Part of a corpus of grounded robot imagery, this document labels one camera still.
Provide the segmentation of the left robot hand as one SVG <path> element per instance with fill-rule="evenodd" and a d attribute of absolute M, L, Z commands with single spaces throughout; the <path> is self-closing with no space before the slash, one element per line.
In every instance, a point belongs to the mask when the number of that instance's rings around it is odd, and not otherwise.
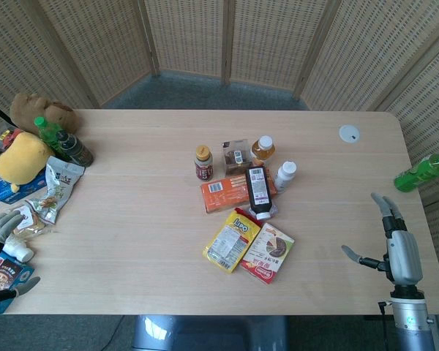
<path fill-rule="evenodd" d="M 23 221 L 24 215 L 19 211 L 11 211 L 8 214 L 0 213 L 0 253 L 4 248 L 5 242 L 12 233 L 12 231 Z M 40 277 L 35 276 L 30 278 L 25 283 L 19 284 L 12 289 L 0 290 L 0 302 L 9 299 L 17 298 L 28 293 L 40 282 Z"/>

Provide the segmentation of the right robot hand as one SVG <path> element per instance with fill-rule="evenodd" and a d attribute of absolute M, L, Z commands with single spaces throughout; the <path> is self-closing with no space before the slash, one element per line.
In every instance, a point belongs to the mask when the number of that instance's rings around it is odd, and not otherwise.
<path fill-rule="evenodd" d="M 386 253 L 383 260 L 362 257 L 349 246 L 342 251 L 355 263 L 386 273 L 395 286 L 416 286 L 422 279 L 421 258 L 415 236 L 410 233 L 405 220 L 394 201 L 389 197 L 372 193 L 378 205 L 386 237 Z"/>

